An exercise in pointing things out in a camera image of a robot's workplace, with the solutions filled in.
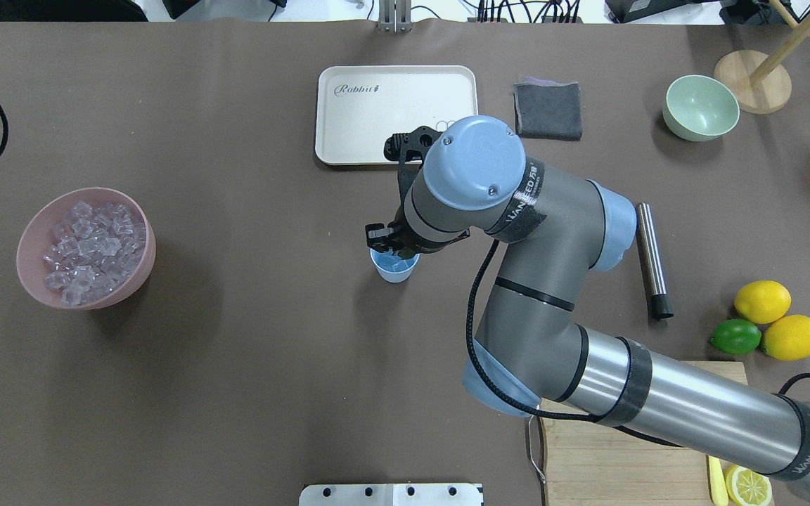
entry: wooden stand base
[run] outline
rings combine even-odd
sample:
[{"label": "wooden stand base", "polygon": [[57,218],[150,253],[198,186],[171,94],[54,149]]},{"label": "wooden stand base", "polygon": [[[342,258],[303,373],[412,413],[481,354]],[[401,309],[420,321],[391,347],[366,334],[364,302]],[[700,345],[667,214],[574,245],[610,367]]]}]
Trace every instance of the wooden stand base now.
[{"label": "wooden stand base", "polygon": [[714,67],[714,78],[733,92],[740,109],[745,112],[769,115],[790,100],[793,84],[790,74],[782,65],[774,68],[761,82],[752,85],[752,72],[767,58],[768,55],[764,53],[743,49],[724,56]]}]

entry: yellow knife handle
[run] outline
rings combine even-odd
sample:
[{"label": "yellow knife handle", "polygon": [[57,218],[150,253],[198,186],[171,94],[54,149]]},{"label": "yellow knife handle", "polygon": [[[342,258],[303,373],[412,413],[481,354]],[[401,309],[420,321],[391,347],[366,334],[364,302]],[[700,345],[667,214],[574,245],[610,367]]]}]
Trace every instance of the yellow knife handle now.
[{"label": "yellow knife handle", "polygon": [[721,470],[721,461],[708,455],[708,486],[711,488],[711,502],[714,506],[727,506],[730,498],[727,497],[727,485],[724,483],[724,471]]}]

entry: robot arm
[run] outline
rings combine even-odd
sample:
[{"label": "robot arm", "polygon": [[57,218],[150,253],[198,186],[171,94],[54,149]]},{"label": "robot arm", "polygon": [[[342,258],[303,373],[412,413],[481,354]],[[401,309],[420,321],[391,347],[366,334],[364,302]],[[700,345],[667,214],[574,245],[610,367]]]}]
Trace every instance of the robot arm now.
[{"label": "robot arm", "polygon": [[[411,137],[403,148],[420,145],[417,131]],[[546,397],[591,413],[599,424],[749,467],[788,481],[810,502],[810,403],[572,323],[587,271],[613,268],[633,241],[630,201],[527,157],[498,119],[461,119],[430,137],[422,169],[399,175],[396,219],[368,225],[368,243],[409,257],[463,239],[472,226],[509,243],[475,336],[477,358],[502,393],[525,406]],[[487,406],[526,415],[493,394],[471,362],[463,382]]]}]

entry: black tape band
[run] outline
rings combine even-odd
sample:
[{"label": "black tape band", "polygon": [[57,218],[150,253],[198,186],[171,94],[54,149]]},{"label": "black tape band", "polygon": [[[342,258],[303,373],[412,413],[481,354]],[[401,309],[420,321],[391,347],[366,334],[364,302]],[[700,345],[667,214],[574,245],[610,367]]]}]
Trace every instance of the black tape band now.
[{"label": "black tape band", "polygon": [[652,354],[649,349],[630,339],[617,338],[627,346],[627,381],[617,397],[617,403],[596,420],[599,425],[607,427],[620,427],[633,422],[643,410],[643,404],[649,398],[649,388],[652,387]]},{"label": "black tape band", "polygon": [[517,191],[512,193],[508,207],[498,221],[485,233],[506,244],[525,239],[536,230],[546,215],[536,210],[536,199],[543,188],[546,166],[539,160],[527,157],[524,178]]},{"label": "black tape band", "polygon": [[561,394],[558,399],[554,399],[556,403],[563,403],[568,397],[572,396],[574,391],[577,390],[579,381],[583,378],[583,371],[586,370],[586,360],[589,358],[589,334],[582,325],[577,325],[579,329],[579,360],[577,361],[577,370],[574,371],[574,377],[571,384],[564,394]]},{"label": "black tape band", "polygon": [[574,304],[573,302],[565,301],[565,299],[559,299],[554,295],[544,294],[539,290],[534,290],[529,286],[521,285],[520,283],[515,283],[509,279],[505,278],[496,278],[496,285],[501,286],[502,288],[511,290],[512,292],[518,292],[518,294],[530,297],[531,299],[536,299],[540,302],[546,302],[546,304],[553,305],[559,309],[563,309],[565,311],[573,311]]},{"label": "black tape band", "polygon": [[802,430],[802,442],[799,445],[796,458],[790,462],[790,465],[780,469],[777,473],[765,474],[765,476],[777,478],[777,480],[782,481],[801,480],[810,473],[810,407],[805,406],[799,401],[794,401],[785,395],[774,395],[787,401],[787,404],[790,404],[790,407],[796,413],[799,419],[799,426]]}]

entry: metal handle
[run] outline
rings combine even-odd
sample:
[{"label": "metal handle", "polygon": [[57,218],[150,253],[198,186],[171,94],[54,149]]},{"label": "metal handle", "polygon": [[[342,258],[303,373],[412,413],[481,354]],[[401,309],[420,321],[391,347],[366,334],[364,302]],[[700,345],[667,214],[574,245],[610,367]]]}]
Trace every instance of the metal handle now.
[{"label": "metal handle", "polygon": [[674,311],[668,298],[668,285],[664,281],[662,256],[658,250],[655,222],[652,219],[652,206],[646,202],[637,204],[636,218],[636,244],[639,246],[643,281],[649,297],[649,314],[655,320],[671,318]]}]

